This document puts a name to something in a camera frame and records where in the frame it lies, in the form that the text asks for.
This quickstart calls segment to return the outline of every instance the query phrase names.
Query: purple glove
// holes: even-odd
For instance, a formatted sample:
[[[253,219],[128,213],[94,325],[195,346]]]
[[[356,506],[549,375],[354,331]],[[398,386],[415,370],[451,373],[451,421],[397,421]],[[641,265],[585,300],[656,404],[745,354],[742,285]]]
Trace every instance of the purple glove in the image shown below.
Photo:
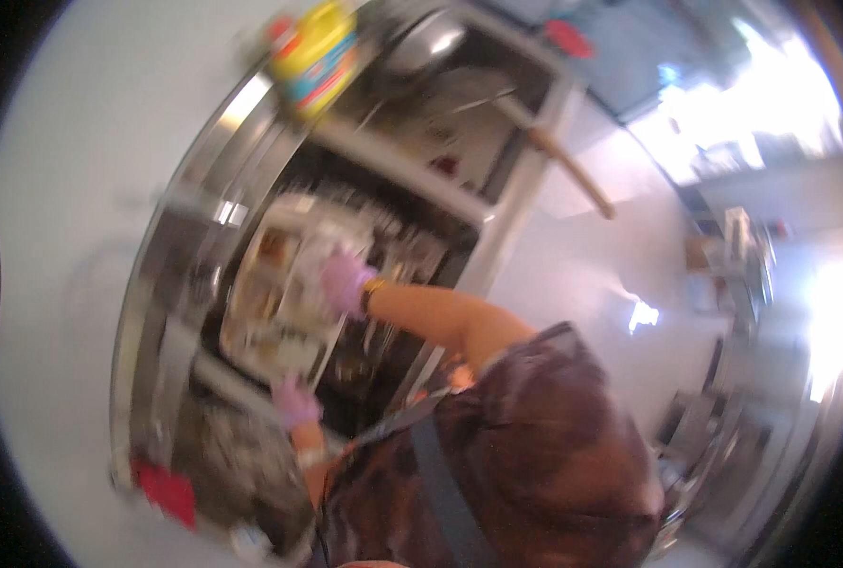
[[[358,258],[337,247],[320,269],[320,283],[329,307],[337,315],[362,320],[361,287],[377,275]]]
[[[299,388],[299,374],[288,373],[282,384],[272,388],[273,406],[286,432],[306,422],[318,422],[323,408],[310,392]]]

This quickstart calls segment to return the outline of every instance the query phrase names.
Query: white wall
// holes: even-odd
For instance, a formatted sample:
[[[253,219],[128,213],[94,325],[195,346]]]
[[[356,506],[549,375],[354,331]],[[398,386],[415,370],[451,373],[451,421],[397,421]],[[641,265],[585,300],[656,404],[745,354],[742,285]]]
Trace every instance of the white wall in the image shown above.
[[[0,425],[29,495],[84,566],[229,566],[107,482],[109,374],[155,199],[244,76],[276,0],[75,0],[0,133]]]
[[[489,298],[537,327],[570,320],[603,363],[614,392],[654,437],[677,390],[699,392],[727,321],[698,316],[686,290],[682,203],[639,144],[595,106],[565,137],[618,208],[606,221],[568,175],[550,168],[538,207]],[[628,329],[636,299],[660,311]]]

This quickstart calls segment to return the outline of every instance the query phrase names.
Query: gold bracelet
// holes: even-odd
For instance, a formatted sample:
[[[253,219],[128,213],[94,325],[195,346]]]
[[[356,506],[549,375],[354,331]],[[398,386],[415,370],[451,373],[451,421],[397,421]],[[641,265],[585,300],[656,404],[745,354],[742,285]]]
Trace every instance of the gold bracelet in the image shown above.
[[[383,278],[377,278],[376,276],[373,278],[369,278],[364,285],[361,286],[361,312],[365,315],[368,315],[368,309],[370,307],[370,296],[377,290],[381,289],[387,285],[387,281]]]

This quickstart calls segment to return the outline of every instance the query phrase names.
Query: plastic container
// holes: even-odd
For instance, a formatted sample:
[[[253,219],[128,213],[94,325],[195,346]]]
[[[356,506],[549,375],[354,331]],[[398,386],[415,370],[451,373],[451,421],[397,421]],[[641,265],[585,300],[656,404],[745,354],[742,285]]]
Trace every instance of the plastic container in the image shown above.
[[[355,15],[335,0],[314,6],[299,20],[277,17],[267,37],[270,69],[304,119],[317,117],[355,74]]]

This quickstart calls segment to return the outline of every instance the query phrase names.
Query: strap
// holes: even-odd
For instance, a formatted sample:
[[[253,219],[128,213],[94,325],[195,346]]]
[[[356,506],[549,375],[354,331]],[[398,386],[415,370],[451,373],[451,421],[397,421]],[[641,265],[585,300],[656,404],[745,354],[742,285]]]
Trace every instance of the strap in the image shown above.
[[[440,532],[453,560],[462,568],[497,566],[497,555],[481,532],[469,504],[462,496],[437,436],[433,413],[411,427],[418,472]]]

